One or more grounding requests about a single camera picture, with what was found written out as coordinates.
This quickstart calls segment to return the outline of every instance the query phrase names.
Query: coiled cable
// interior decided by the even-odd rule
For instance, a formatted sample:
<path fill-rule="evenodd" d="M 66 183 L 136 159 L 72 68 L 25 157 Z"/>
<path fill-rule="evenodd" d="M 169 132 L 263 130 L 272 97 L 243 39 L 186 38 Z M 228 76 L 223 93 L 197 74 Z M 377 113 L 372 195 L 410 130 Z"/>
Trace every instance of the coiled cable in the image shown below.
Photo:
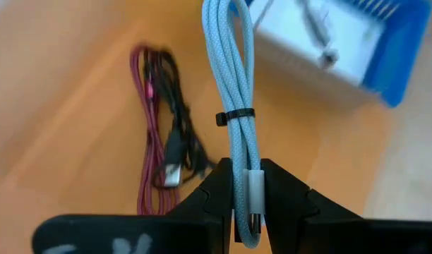
<path fill-rule="evenodd" d="M 234 0 L 244 40 L 244 63 L 236 45 L 230 0 L 204 0 L 202 24 L 208 58 L 226 112 L 252 107 L 253 99 L 253 26 L 244 0 Z M 227 123 L 234 179 L 235 220 L 244 245 L 255 248 L 260 234 L 251 232 L 243 169 L 260 170 L 254 118 L 241 117 Z"/>
<path fill-rule="evenodd" d="M 143 78 L 141 82 L 139 56 L 143 53 Z M 181 93 L 179 70 L 174 57 L 165 50 L 154 50 L 139 45 L 131 53 L 131 72 L 144 106 L 148 122 L 147 147 L 144 156 L 143 176 L 138 195 L 139 214 L 165 214 L 179 202 L 176 187 L 216 164 L 208 159 L 202 142 L 194 130 L 189 108 Z M 172 128 L 163 148 L 158 131 L 157 117 L 160 99 L 169 105 L 173 114 Z M 181 179 L 180 171 L 187 169 L 191 175 Z M 169 173 L 173 177 L 168 181 Z M 159 191 L 158 213 L 152 208 L 152 187 Z"/>

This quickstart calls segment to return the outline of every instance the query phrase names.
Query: usb-a connector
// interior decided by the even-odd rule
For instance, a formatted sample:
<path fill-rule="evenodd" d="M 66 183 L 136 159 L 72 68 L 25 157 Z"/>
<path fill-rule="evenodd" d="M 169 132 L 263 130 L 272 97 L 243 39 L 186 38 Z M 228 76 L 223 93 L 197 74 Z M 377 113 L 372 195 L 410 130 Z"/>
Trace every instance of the usb-a connector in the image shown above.
<path fill-rule="evenodd" d="M 166 177 L 164 179 L 164 187 L 174 188 L 180 185 L 180 164 L 168 164 L 165 168 Z"/>

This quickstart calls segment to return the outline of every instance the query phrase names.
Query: black cable tie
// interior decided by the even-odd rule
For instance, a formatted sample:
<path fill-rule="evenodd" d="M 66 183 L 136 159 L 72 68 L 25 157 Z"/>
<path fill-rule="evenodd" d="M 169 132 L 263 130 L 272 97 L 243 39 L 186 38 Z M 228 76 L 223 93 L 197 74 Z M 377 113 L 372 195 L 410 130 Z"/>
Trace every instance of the black cable tie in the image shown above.
<path fill-rule="evenodd" d="M 235 109 L 228 111 L 227 113 L 221 112 L 216 114 L 216 124 L 218 126 L 227 126 L 227 122 L 231 119 L 245 117 L 245 116 L 256 116 L 256 111 L 254 109 Z"/>

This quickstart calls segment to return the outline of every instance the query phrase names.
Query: blue plastic box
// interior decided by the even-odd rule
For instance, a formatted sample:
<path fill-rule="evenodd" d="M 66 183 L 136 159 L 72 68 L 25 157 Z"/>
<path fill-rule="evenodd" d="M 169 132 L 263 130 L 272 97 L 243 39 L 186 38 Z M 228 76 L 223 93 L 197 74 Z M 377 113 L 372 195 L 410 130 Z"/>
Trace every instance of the blue plastic box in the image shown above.
<path fill-rule="evenodd" d="M 250 5 L 255 0 L 246 0 Z M 361 87 L 379 94 L 389 106 L 403 100 L 424 31 L 432 0 L 338 0 L 385 23 Z"/>

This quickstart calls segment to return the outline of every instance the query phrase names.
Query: red cable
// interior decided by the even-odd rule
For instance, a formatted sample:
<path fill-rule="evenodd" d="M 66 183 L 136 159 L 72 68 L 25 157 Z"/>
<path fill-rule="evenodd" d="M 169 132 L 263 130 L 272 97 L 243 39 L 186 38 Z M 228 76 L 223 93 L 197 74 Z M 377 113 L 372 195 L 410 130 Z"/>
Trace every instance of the red cable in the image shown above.
<path fill-rule="evenodd" d="M 141 81 L 139 71 L 139 55 L 141 53 L 152 54 L 154 51 L 149 47 L 139 45 L 132 52 L 130 57 L 131 72 L 133 80 L 142 102 L 145 116 L 147 118 L 147 144 L 144 154 L 143 173 L 138 194 L 138 214 L 166 214 L 176 206 L 180 200 L 177 188 L 158 189 L 159 208 L 156 212 L 152 204 L 152 177 L 155 169 L 163 163 L 164 148 L 158 131 L 158 111 L 160 97 L 155 92 L 150 78 Z M 160 173 L 160 180 L 164 182 L 164 172 Z"/>

